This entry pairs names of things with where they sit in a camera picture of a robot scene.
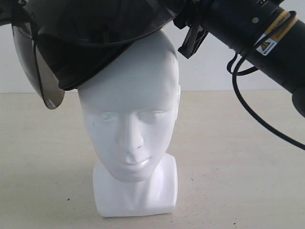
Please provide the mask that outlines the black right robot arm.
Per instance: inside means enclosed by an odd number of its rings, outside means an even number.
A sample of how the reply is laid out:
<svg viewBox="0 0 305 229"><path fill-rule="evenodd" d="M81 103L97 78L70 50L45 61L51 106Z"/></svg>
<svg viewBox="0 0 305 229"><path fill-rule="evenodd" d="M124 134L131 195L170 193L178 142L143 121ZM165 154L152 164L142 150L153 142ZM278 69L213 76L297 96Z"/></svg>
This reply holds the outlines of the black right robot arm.
<svg viewBox="0 0 305 229"><path fill-rule="evenodd" d="M179 48L186 58L212 34L285 88L305 113L305 24L279 0L188 0L174 19L189 27Z"/></svg>

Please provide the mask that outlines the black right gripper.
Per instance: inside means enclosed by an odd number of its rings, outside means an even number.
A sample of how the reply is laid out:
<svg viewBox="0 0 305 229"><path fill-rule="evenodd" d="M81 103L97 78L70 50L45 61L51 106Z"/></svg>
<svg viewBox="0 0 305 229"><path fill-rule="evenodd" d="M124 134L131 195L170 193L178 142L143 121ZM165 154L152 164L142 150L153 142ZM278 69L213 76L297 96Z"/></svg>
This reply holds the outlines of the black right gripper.
<svg viewBox="0 0 305 229"><path fill-rule="evenodd" d="M187 0L173 19L173 23L177 28L189 27L181 47L178 48L178 52L187 59L198 51L207 36L207 30L199 22L194 23L195 19L197 17L199 17L199 20L203 19L213 3L214 0Z"/></svg>

